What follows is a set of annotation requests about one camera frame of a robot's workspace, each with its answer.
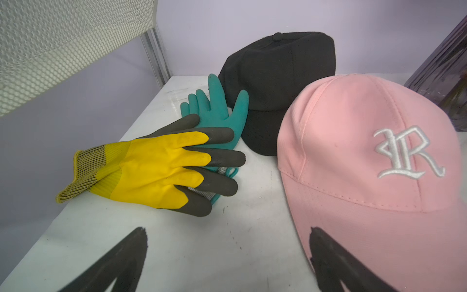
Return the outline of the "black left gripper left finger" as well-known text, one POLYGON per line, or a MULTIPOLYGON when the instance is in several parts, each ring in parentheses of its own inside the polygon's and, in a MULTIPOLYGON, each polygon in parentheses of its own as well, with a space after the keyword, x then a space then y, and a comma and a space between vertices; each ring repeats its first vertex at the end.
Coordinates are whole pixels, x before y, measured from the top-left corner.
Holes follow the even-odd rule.
POLYGON ((62 292, 134 292, 147 256, 146 230, 138 227, 97 262, 61 289, 62 292))

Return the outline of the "pink cap white R logo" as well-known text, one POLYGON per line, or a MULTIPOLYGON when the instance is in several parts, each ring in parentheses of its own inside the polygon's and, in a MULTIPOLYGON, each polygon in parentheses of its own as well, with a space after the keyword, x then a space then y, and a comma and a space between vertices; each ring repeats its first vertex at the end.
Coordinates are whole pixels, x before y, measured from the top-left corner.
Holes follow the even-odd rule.
POLYGON ((372 75, 317 80, 286 112, 277 157, 310 263, 321 229, 398 291, 467 289, 462 152, 427 98, 372 75))

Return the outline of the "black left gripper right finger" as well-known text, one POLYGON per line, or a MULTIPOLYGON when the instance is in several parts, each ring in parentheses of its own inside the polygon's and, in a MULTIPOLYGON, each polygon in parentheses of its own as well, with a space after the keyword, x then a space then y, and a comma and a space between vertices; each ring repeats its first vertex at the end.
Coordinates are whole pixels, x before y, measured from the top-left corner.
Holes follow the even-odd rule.
POLYGON ((311 264, 322 292, 394 292, 323 229, 311 228, 311 264))

